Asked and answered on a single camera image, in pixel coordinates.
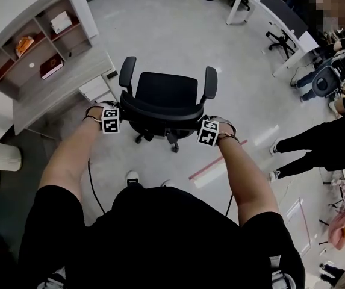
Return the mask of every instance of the white desk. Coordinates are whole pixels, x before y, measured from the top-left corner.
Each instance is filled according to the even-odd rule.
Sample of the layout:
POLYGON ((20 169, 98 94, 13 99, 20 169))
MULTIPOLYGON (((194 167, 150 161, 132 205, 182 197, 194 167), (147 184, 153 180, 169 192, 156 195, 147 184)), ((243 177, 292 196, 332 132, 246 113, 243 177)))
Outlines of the white desk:
MULTIPOLYGON (((260 2, 260 0, 248 0, 252 5, 250 6, 250 12, 247 14, 246 18, 244 19, 245 22, 249 20, 252 13, 255 10, 255 7, 262 8, 266 14, 268 14, 272 19, 272 21, 275 22, 275 24, 280 27, 280 29, 283 29, 290 39, 295 43, 295 45, 298 47, 298 50, 293 54, 279 69, 277 69, 273 76, 277 76, 279 73, 281 73, 286 67, 292 67, 294 64, 296 64, 307 52, 312 51, 313 49, 318 47, 317 42, 313 39, 313 37, 309 34, 309 32, 305 32, 301 35, 301 37, 298 39, 293 32, 291 32, 285 23, 281 21, 277 15, 275 15, 268 7, 266 7, 264 4, 260 2)), ((232 10, 230 12, 230 15, 227 18, 226 23, 228 25, 231 24, 235 13, 239 7, 241 0, 236 0, 234 3, 234 6, 232 7, 232 10)))

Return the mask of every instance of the person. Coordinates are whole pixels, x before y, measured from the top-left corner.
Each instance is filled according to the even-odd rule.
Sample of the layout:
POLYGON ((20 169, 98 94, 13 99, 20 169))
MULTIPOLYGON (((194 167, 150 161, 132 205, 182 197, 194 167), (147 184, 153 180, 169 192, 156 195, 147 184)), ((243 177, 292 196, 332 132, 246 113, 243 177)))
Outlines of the person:
MULTIPOLYGON (((344 56, 345 55, 344 50, 345 50, 345 38, 334 43, 334 46, 333 46, 333 51, 335 52, 334 58, 338 57, 339 55, 344 56)), ((321 65, 319 65, 319 67, 315 71, 307 74, 306 76, 302 77, 300 80, 298 80, 296 82, 290 83, 290 86, 293 88, 301 88, 301 87, 306 86, 307 84, 311 84, 312 81, 314 80, 314 78, 317 76, 317 74, 324 67, 330 66, 332 64, 332 59, 333 58, 329 58, 329 59, 325 60, 324 62, 322 62, 321 65)), ((345 64, 345 58, 344 57, 342 59, 342 63, 345 64)), ((316 96, 317 95, 314 93, 314 91, 312 89, 310 89, 308 93, 305 93, 304 95, 302 95, 300 97, 300 101, 305 102, 305 101, 308 101, 308 100, 310 100, 316 96)))
POLYGON ((19 254, 26 287, 237 282, 239 287, 273 288, 278 282, 281 288, 304 288, 305 269, 272 189, 222 119, 217 145, 239 226, 171 182, 144 188, 131 171, 112 209, 86 227, 80 179, 101 130, 101 114, 99 106, 89 109, 43 172, 19 254))
POLYGON ((328 282, 336 289, 345 289, 345 270, 330 266, 329 264, 320 264, 320 268, 333 276, 321 274, 320 278, 322 281, 328 282))
POLYGON ((271 155, 296 150, 311 150, 304 157, 269 173, 269 180, 298 175, 314 167, 327 171, 345 169, 345 98, 334 102, 342 118, 322 123, 292 138, 277 139, 270 147, 271 155))

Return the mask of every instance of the black pants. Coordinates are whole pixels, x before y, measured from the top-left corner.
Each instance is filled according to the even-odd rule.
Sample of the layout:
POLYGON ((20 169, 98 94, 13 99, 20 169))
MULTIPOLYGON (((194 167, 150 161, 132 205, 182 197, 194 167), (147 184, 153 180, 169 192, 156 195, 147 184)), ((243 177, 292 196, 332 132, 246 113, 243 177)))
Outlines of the black pants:
POLYGON ((338 267, 332 267, 326 264, 323 268, 324 271, 328 272, 334 277, 330 277, 326 274, 321 275, 322 281, 328 282, 331 284, 333 287, 337 284, 337 282, 340 280, 342 277, 343 273, 345 273, 345 270, 339 269, 338 267))
POLYGON ((298 175, 309 171, 314 167, 324 167, 328 171, 345 169, 340 168, 343 164, 336 163, 339 158, 332 157, 329 150, 333 150, 335 140, 332 139, 331 126, 329 123, 319 124, 297 136, 281 140, 276 149, 280 153, 296 150, 311 150, 302 158, 293 161, 277 170, 281 172, 278 178, 298 175))

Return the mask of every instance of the concrete floor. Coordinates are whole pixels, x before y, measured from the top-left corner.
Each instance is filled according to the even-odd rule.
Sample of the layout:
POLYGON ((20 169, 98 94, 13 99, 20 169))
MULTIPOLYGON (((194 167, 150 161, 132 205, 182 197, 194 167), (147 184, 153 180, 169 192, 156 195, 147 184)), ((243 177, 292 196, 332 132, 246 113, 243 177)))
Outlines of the concrete floor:
MULTIPOLYGON (((205 68, 215 67, 219 74, 217 96, 207 101, 205 113, 232 121, 238 129, 237 136, 248 140, 245 150, 265 173, 304 154, 292 152, 271 157, 269 146, 275 138, 296 135, 333 119, 324 99, 300 103, 300 91, 288 85, 296 67, 286 70, 279 78, 272 76, 284 62, 284 54, 267 50, 271 41, 265 33, 280 32, 260 10, 255 11, 248 24, 242 25, 238 23, 247 12, 241 7, 235 25, 227 26, 225 20, 231 8, 223 0, 94 0, 89 6, 116 68, 120 70, 127 56, 137 57, 134 88, 142 72, 185 75, 198 79, 199 100, 205 68)), ((309 58, 305 58, 297 66, 308 63, 309 58)), ((299 69, 296 78, 310 71, 311 67, 299 69)), ((120 96, 118 76, 112 79, 111 86, 116 96, 120 96)), ((87 102, 81 103, 63 117, 64 137, 75 129, 87 106, 87 102)), ((145 187, 157 187, 173 179, 178 188, 226 212, 231 191, 222 166, 211 177, 201 179, 200 185, 188 179, 220 156, 217 148, 196 144, 193 135, 181 140, 181 149, 174 154, 167 140, 135 144, 136 135, 123 122, 120 135, 101 135, 93 148, 93 183, 106 210, 124 188, 126 172, 132 169, 138 171, 145 187)), ((327 203, 334 201, 336 194, 322 185, 322 178, 328 181, 329 175, 325 170, 314 169, 272 184, 281 213, 305 263, 310 288, 328 288, 316 277, 320 262, 330 259, 336 266, 345 267, 345 251, 338 253, 328 244, 318 246, 318 242, 326 240, 326 228, 318 219, 327 220, 334 215, 334 211, 327 209, 327 203), (296 213, 290 215, 289 209, 300 199, 303 213, 295 209, 296 213), (328 251, 319 256, 324 248, 328 251)), ((91 224, 101 211, 92 195, 87 173, 82 178, 82 190, 85 220, 91 224)), ((229 217, 237 222, 235 202, 229 217)))

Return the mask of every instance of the bookshelf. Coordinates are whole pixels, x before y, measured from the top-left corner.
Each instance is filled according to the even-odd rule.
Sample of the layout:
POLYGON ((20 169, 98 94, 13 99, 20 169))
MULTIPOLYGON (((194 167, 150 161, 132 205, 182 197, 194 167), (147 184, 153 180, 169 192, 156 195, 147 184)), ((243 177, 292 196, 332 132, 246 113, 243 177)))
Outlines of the bookshelf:
POLYGON ((69 61, 92 48, 70 0, 53 0, 26 21, 5 43, 0 44, 0 91, 16 101, 26 97, 26 93, 22 93, 26 90, 24 85, 30 85, 35 78, 40 84, 45 84, 47 79, 40 78, 40 66, 46 60, 60 54, 66 67, 69 61), (51 28, 51 20, 64 11, 71 18, 72 25, 56 34, 51 28), (18 57, 15 47, 26 36, 32 37, 34 42, 18 57))

